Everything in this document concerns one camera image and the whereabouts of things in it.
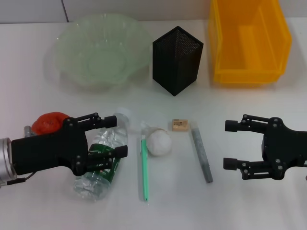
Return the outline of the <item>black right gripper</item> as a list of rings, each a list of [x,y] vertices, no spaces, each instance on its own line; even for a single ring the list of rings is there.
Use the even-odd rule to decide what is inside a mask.
[[[264,161],[224,158],[225,170],[240,170],[243,180],[283,179],[287,169],[307,166],[307,133],[286,127],[278,117],[264,118],[244,114],[240,121],[226,120],[226,132],[250,131],[264,134]]]

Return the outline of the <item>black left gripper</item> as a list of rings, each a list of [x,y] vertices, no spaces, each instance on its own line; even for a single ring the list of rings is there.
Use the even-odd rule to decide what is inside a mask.
[[[127,157],[127,145],[109,148],[93,145],[88,150],[86,131],[117,126],[115,115],[101,118],[98,113],[68,117],[56,132],[11,141],[12,165],[17,175],[55,167],[67,167],[74,175],[112,169],[114,160]]]

